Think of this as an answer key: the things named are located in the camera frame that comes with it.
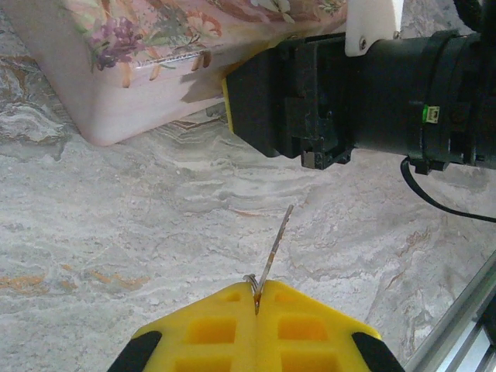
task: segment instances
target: gray marble surface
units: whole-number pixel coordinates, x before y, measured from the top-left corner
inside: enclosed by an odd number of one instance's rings
[[[447,0],[407,1],[404,21],[459,25]],[[222,110],[90,146],[2,13],[0,76],[2,371],[106,370],[140,326],[260,274],[290,203],[271,277],[376,327],[402,362],[494,250],[494,226],[418,199],[401,157],[305,170],[232,136]],[[419,182],[496,214],[495,172]]]

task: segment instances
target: pink box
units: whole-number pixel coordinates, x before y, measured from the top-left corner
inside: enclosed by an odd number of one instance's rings
[[[331,33],[345,0],[4,0],[82,136],[110,145],[222,101],[226,70]]]

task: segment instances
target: black cable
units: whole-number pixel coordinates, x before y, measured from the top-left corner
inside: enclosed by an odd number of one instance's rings
[[[481,31],[482,7],[478,0],[453,0],[462,22],[476,33]]]
[[[427,195],[425,191],[422,190],[422,188],[419,186],[417,181],[413,178],[412,173],[410,171],[410,158],[408,157],[406,157],[401,162],[401,174],[403,175],[406,184],[413,190],[413,192],[415,192],[420,198],[424,199],[430,205],[439,208],[444,212],[451,213],[453,215],[460,215],[462,217],[468,217],[469,219],[479,219],[481,221],[496,223],[496,218],[494,217],[487,217],[485,215],[473,215],[471,213],[457,211],[455,209],[445,207],[444,205],[432,199],[430,196]]]

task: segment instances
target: metal screw head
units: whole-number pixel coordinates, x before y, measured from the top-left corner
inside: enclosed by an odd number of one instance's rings
[[[367,48],[367,41],[362,36],[360,37],[360,50],[364,50],[365,48]]]

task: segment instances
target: yellow foam block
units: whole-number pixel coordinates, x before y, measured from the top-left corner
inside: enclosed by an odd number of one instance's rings
[[[238,283],[144,326],[133,339],[153,331],[160,340],[136,372],[365,372],[351,335],[380,339],[368,325],[277,281],[266,282],[258,315],[250,284]]]

